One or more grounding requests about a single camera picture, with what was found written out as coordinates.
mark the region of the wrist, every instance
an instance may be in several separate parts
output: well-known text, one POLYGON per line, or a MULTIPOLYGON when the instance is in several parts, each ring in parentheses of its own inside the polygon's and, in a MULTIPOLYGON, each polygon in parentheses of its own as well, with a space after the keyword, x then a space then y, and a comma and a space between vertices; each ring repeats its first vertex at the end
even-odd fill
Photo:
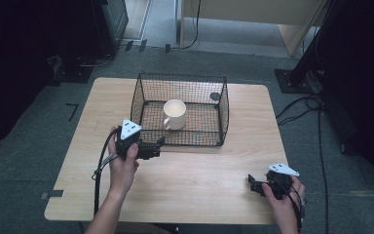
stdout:
POLYGON ((111 199, 114 201, 121 201, 124 202, 126 199, 127 192, 123 191, 122 189, 111 189, 108 190, 107 199, 111 199))
POLYGON ((299 234, 297 227, 281 227, 279 226, 280 234, 299 234))

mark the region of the wire mesh basket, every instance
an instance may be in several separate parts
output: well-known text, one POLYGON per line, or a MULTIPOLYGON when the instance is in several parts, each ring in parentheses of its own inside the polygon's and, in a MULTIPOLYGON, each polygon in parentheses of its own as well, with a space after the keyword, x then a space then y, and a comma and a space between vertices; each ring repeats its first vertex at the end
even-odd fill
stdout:
POLYGON ((225 77, 141 73, 135 85, 131 120, 142 126, 143 142, 166 137, 169 145, 220 146, 229 126, 225 77), (166 130, 164 104, 180 99, 186 105, 186 124, 166 130))

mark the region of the wooden table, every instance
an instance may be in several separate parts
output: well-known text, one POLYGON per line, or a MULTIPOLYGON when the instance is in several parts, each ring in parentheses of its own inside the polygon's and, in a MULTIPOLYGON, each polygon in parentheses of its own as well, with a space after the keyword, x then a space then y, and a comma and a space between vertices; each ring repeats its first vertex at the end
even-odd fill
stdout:
MULTIPOLYGON (((99 154, 111 126, 130 118, 135 79, 98 78, 83 110, 50 199, 49 220, 92 220, 99 154)), ((140 167, 120 220, 173 223, 274 223, 267 200, 251 192, 252 174, 265 180, 267 166, 287 163, 266 87, 228 84, 230 121, 223 146, 168 147, 140 167)), ((102 174, 100 204, 109 184, 102 174)))

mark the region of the small black object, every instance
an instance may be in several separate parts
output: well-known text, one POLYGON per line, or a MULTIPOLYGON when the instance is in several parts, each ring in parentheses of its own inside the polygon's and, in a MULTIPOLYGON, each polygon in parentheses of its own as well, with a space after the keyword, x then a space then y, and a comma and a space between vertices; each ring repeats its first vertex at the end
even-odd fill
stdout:
POLYGON ((52 197, 62 197, 63 196, 63 190, 51 190, 46 193, 41 194, 42 200, 49 200, 52 197))
POLYGON ((261 196, 265 197, 266 194, 263 191, 262 184, 267 183, 272 188, 275 198, 281 200, 283 195, 287 195, 290 192, 291 178, 289 175, 278 174, 273 171, 269 171, 266 174, 266 182, 257 181, 253 176, 248 175, 248 182, 250 183, 250 190, 253 192, 260 193, 261 196))
POLYGON ((144 52, 145 47, 147 46, 147 39, 141 41, 141 46, 139 47, 139 52, 144 52))
POLYGON ((166 142, 166 137, 163 136, 159 140, 157 140, 156 143, 144 143, 142 142, 142 139, 139 138, 140 133, 138 132, 124 140, 121 140, 121 130, 123 128, 121 126, 118 127, 117 132, 117 141, 115 141, 115 149, 117 150, 117 154, 122 158, 123 160, 126 160, 127 158, 127 151, 129 151, 130 146, 133 143, 138 144, 138 153, 136 155, 136 158, 148 160, 150 158, 159 157, 161 152, 161 147, 166 142))
POLYGON ((69 117, 68 119, 68 121, 71 121, 72 118, 74 118, 75 112, 77 112, 79 104, 66 103, 66 105, 75 106, 74 111, 72 111, 71 117, 69 117))
POLYGON ((129 43, 127 43, 127 46, 126 46, 126 52, 131 50, 131 47, 132 47, 132 43, 134 43, 134 41, 129 41, 129 43))
POLYGON ((170 50, 171 50, 171 45, 166 44, 166 54, 168 54, 170 50))
POLYGON ((282 93, 312 94, 312 87, 307 78, 295 81, 291 79, 291 70, 275 69, 276 78, 282 93))

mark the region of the black cable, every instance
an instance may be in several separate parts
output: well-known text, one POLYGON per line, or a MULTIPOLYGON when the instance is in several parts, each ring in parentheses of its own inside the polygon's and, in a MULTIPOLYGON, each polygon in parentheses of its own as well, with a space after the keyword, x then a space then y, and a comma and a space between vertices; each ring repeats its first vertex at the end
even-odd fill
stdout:
POLYGON ((307 97, 300 97, 300 98, 294 100, 293 102, 291 102, 290 104, 288 104, 283 109, 283 111, 276 116, 276 118, 281 117, 282 114, 288 108, 290 108, 292 105, 294 105, 296 102, 298 102, 298 101, 300 101, 302 99, 305 100, 305 104, 307 105, 307 107, 309 109, 307 111, 303 112, 302 114, 298 115, 298 116, 286 118, 287 121, 284 122, 284 123, 281 123, 281 124, 283 125, 283 124, 288 123, 290 121, 296 120, 296 119, 300 118, 301 116, 305 115, 309 111, 312 111, 312 110, 317 110, 318 111, 318 148, 319 148, 321 172, 322 172, 322 175, 323 175, 323 184, 324 184, 324 205, 325 205, 325 208, 324 208, 324 212, 325 212, 324 221, 325 221, 325 233, 327 234, 327 233, 329 233, 329 196, 328 196, 328 188, 327 188, 326 171, 325 171, 325 168, 324 168, 324 161, 323 161, 323 149, 322 149, 322 146, 321 146, 321 121, 320 121, 320 116, 321 116, 321 110, 322 110, 322 103, 318 100, 318 96, 316 96, 316 95, 311 95, 311 96, 307 96, 307 97), (315 106, 315 107, 310 106, 309 103, 308 103, 308 100, 314 100, 318 104, 318 106, 315 106))
POLYGON ((107 166, 111 161, 113 161, 113 160, 115 160, 115 159, 117 159, 117 158, 119 158, 120 156, 118 155, 118 153, 117 152, 114 152, 115 154, 117 154, 117 156, 115 156, 114 158, 110 158, 110 159, 108 159, 108 161, 106 161, 105 163, 103 163, 103 164, 101 164, 101 167, 100 168, 98 168, 95 172, 93 172, 93 176, 92 176, 92 179, 93 180, 96 180, 96 174, 97 173, 102 173, 102 170, 104 170, 104 168, 105 168, 105 166, 107 166))
POLYGON ((191 24, 193 24, 194 30, 196 31, 196 35, 199 35, 199 29, 198 29, 198 28, 196 27, 196 25, 194 24, 194 19, 192 19, 191 22, 192 22, 191 24))
POLYGON ((120 126, 109 134, 107 140, 104 143, 104 146, 102 147, 101 156, 99 157, 98 167, 96 168, 96 171, 93 172, 93 179, 94 179, 94 176, 95 176, 95 192, 94 192, 94 198, 93 198, 93 202, 94 202, 93 215, 96 215, 96 213, 98 212, 98 209, 99 209, 99 186, 100 186, 100 183, 101 183, 101 173, 102 173, 102 169, 103 169, 102 158, 104 156, 106 148, 108 147, 108 142, 109 142, 110 138, 112 136, 114 136, 115 134, 117 134, 119 131, 121 131, 121 128, 122 127, 120 126))
POLYGON ((300 100, 304 100, 305 101, 305 104, 306 106, 308 107, 308 110, 304 111, 302 114, 299 114, 297 116, 292 116, 292 117, 287 117, 281 121, 278 122, 278 125, 284 125, 284 124, 287 124, 288 122, 291 122, 291 121, 294 121, 294 120, 297 120, 299 119, 300 117, 304 116, 305 114, 309 113, 310 111, 313 111, 313 110, 318 110, 320 107, 321 107, 321 103, 316 99, 317 95, 309 95, 307 97, 300 97, 296 100, 294 100, 293 102, 291 102, 290 104, 288 104, 282 111, 281 113, 279 113, 276 118, 278 119, 279 117, 282 116, 282 114, 284 114, 284 112, 286 112, 291 106, 293 106, 295 103, 297 103, 298 101, 300 100), (309 105, 309 100, 313 100, 315 101, 318 106, 315 106, 315 107, 311 107, 309 105))
POLYGON ((278 182, 277 179, 273 178, 273 180, 278 184, 280 185, 281 189, 283 190, 284 194, 290 199, 290 202, 291 202, 291 205, 293 207, 293 210, 294 210, 294 213, 296 214, 296 221, 297 221, 297 231, 300 233, 300 231, 302 230, 302 217, 301 217, 301 213, 302 213, 302 201, 300 199, 300 195, 299 193, 295 190, 297 196, 299 197, 299 206, 300 208, 297 207, 297 204, 294 202, 293 198, 290 196, 290 192, 287 191, 284 186, 278 182))
POLYGON ((324 169, 323 163, 323 150, 321 147, 321 126, 320 126, 320 114, 321 110, 318 111, 318 150, 320 155, 320 163, 321 163, 321 172, 323 174, 323 183, 324 183, 324 223, 325 223, 325 233, 329 233, 329 197, 327 194, 327 179, 326 179, 326 171, 324 169))
POLYGON ((309 81, 317 89, 317 91, 320 92, 323 87, 319 81, 319 78, 317 77, 317 74, 319 73, 316 70, 308 70, 309 81))
POLYGON ((202 0, 199 0, 199 7, 197 9, 197 17, 196 17, 196 38, 194 38, 194 41, 193 43, 190 44, 190 46, 179 48, 178 50, 187 50, 196 43, 197 38, 199 37, 199 18, 200 18, 200 7, 201 6, 202 6, 202 0))

